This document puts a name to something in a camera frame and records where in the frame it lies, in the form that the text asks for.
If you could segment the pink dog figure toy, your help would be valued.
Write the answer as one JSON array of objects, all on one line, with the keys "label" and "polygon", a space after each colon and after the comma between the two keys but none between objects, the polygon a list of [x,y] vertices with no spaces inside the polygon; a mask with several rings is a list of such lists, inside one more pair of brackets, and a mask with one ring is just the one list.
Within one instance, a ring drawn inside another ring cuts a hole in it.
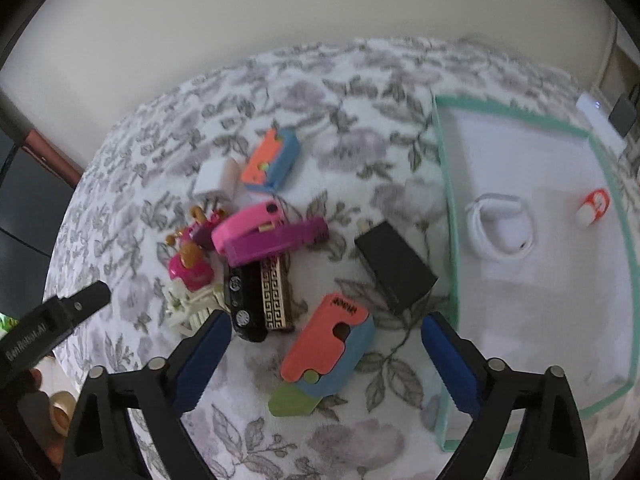
[{"label": "pink dog figure toy", "polygon": [[180,280],[189,292],[196,292],[209,285],[215,271],[208,255],[215,249],[213,230],[228,217],[223,209],[206,214],[200,206],[190,209],[192,222],[165,237],[165,243],[177,252],[167,265],[171,281]]}]

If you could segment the black toy car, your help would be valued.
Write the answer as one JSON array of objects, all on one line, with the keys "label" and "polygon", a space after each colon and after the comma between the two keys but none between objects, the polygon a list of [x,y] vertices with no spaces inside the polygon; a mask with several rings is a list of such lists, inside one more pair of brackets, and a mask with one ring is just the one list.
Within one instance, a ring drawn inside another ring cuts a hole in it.
[{"label": "black toy car", "polygon": [[262,302],[262,272],[255,261],[245,266],[224,265],[224,303],[236,333],[249,342],[263,342],[268,330]]}]

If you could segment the black rectangular box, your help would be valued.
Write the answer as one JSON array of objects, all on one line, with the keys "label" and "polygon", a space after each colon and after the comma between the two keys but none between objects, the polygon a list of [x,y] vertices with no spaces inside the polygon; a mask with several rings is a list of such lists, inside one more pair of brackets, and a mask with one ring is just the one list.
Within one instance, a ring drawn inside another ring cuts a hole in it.
[{"label": "black rectangular box", "polygon": [[438,277],[388,221],[355,238],[364,267],[393,314],[420,304]]}]

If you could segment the gold patterned lighter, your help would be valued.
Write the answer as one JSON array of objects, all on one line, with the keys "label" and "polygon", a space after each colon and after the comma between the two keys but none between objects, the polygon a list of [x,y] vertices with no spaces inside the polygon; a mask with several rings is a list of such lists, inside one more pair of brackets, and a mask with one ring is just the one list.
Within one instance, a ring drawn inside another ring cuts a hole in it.
[{"label": "gold patterned lighter", "polygon": [[291,310],[288,274],[281,256],[270,257],[260,263],[262,284],[262,308],[266,329],[276,332],[292,332],[294,322]]}]

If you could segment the orange blue toy with green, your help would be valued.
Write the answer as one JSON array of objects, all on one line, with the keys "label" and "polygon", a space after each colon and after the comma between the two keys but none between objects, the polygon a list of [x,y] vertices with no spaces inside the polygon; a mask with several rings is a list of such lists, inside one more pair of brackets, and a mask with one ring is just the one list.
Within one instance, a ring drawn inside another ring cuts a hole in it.
[{"label": "orange blue toy with green", "polygon": [[339,292],[323,297],[282,361],[268,402],[274,417],[308,416],[346,385],[370,347],[373,316]]}]

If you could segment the red white glue bottle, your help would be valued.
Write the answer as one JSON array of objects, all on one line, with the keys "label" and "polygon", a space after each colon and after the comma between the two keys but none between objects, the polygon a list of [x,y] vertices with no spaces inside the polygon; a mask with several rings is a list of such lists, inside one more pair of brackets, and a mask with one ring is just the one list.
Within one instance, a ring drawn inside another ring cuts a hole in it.
[{"label": "red white glue bottle", "polygon": [[597,188],[590,192],[576,211],[575,219],[581,228],[588,228],[601,219],[611,203],[610,194],[605,188]]}]

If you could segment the beige tape roll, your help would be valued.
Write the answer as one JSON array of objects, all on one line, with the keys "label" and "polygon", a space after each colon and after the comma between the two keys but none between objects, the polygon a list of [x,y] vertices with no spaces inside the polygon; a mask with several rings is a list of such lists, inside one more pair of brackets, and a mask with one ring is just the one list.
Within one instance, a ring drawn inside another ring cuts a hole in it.
[{"label": "beige tape roll", "polygon": [[49,398],[50,421],[55,431],[63,437],[67,437],[70,431],[76,399],[68,391],[58,391]]}]

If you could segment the teal rimmed white box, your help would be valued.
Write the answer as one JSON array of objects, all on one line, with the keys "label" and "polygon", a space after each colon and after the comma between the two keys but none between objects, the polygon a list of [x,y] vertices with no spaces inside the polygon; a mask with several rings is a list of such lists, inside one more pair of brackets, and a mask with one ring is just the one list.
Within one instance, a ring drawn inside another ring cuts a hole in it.
[{"label": "teal rimmed white box", "polygon": [[[562,367],[582,418],[606,410],[638,373],[639,257],[605,149],[567,122],[491,101],[438,96],[433,124],[449,208],[452,325],[514,370]],[[581,228],[576,211],[597,188],[610,206]],[[486,193],[526,203],[536,240],[525,258],[472,251],[465,207]]]}]

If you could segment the pink smart band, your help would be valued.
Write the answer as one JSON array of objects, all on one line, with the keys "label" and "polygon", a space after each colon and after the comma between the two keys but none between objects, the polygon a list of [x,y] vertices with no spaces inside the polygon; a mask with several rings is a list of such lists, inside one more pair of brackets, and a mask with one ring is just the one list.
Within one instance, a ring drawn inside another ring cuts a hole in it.
[{"label": "pink smart band", "polygon": [[224,254],[224,245],[247,234],[258,231],[267,223],[282,223],[285,215],[274,200],[246,207],[225,218],[210,234],[210,239],[218,254]]}]

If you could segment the purple translucent lighter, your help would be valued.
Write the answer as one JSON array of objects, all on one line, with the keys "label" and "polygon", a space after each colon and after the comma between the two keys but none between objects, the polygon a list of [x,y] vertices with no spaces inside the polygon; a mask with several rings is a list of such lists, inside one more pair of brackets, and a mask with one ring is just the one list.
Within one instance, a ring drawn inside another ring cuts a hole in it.
[{"label": "purple translucent lighter", "polygon": [[224,243],[224,254],[230,266],[244,266],[247,263],[292,252],[303,246],[322,243],[328,238],[329,227],[326,220],[314,217],[229,240]]}]

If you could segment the orange blue toy far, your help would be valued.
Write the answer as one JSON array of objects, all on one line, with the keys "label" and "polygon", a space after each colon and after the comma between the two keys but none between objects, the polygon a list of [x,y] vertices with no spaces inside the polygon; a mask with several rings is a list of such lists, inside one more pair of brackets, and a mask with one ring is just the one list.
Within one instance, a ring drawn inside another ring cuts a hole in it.
[{"label": "orange blue toy far", "polygon": [[241,182],[254,192],[277,193],[299,153],[300,144],[293,129],[270,129],[250,156]]}]

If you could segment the white power strip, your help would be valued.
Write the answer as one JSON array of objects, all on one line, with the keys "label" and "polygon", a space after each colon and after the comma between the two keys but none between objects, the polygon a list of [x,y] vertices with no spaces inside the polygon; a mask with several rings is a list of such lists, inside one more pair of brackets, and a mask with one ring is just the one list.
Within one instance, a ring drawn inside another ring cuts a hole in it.
[{"label": "white power strip", "polygon": [[625,139],[608,120],[608,115],[605,114],[602,103],[599,100],[593,99],[589,93],[582,92],[576,102],[576,107],[585,116],[600,142],[608,148],[617,159],[620,159],[626,150],[627,144]]}]

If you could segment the dark grey power adapter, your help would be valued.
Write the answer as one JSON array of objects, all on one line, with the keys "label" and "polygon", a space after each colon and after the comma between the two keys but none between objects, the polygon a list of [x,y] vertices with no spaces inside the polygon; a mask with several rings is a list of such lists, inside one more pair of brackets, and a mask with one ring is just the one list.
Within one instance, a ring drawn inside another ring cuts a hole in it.
[{"label": "dark grey power adapter", "polygon": [[633,94],[622,94],[612,108],[608,121],[623,138],[634,125],[638,115],[639,97]]}]

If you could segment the white wall charger plug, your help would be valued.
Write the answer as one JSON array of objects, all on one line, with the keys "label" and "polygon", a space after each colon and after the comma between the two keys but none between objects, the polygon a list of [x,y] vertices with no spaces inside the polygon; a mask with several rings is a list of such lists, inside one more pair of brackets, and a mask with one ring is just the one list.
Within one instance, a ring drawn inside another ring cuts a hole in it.
[{"label": "white wall charger plug", "polygon": [[233,157],[209,159],[201,164],[193,196],[232,202],[240,182],[243,165]]}]

